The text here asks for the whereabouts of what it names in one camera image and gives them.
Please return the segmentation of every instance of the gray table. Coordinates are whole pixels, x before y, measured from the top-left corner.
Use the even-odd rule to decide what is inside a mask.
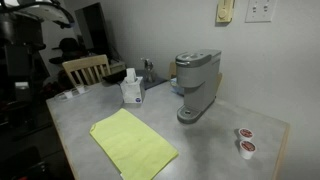
[[[120,87],[90,86],[69,101],[47,100],[66,156],[76,179],[121,179],[108,156],[89,135],[91,125],[125,108],[176,147],[179,156],[155,179],[276,179],[289,126],[282,121],[217,99],[193,125],[180,124],[176,111],[183,98],[169,83],[146,91],[139,106],[122,102]],[[238,152],[236,129],[255,133],[258,151],[251,160]]]

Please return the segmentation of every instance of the coffee maker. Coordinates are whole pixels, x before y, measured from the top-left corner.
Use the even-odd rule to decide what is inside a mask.
[[[214,102],[221,51],[202,49],[176,57],[177,83],[184,88],[184,105],[178,110],[181,123],[192,124]]]

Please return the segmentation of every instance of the light switch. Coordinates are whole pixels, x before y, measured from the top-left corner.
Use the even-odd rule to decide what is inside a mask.
[[[219,0],[217,9],[217,22],[231,22],[233,16],[234,0]]]
[[[246,22],[271,22],[277,0],[250,0]]]

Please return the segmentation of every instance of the wall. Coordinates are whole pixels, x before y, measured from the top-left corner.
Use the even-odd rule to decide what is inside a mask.
[[[95,2],[66,6],[74,11]],[[280,179],[320,179],[320,1],[278,0],[272,23],[244,23],[248,0],[236,0],[225,27],[214,23],[217,0],[101,4],[129,67],[142,68],[140,57],[148,57],[167,77],[179,53],[222,50],[218,97],[291,124]]]
[[[58,47],[61,39],[66,37],[75,37],[73,29],[61,29],[59,25],[45,21],[41,24],[43,42],[47,45],[46,49],[40,51],[41,57],[50,73],[50,76],[55,76],[62,70],[61,65],[51,64],[49,59],[54,57],[61,57],[61,50],[52,50],[52,48]]]

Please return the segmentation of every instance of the red lid coffee pod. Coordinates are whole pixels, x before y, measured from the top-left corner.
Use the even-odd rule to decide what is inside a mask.
[[[257,151],[257,147],[249,141],[240,141],[240,155],[244,159],[251,159],[252,155]]]
[[[241,141],[251,141],[253,138],[253,132],[247,128],[239,129],[238,134]]]

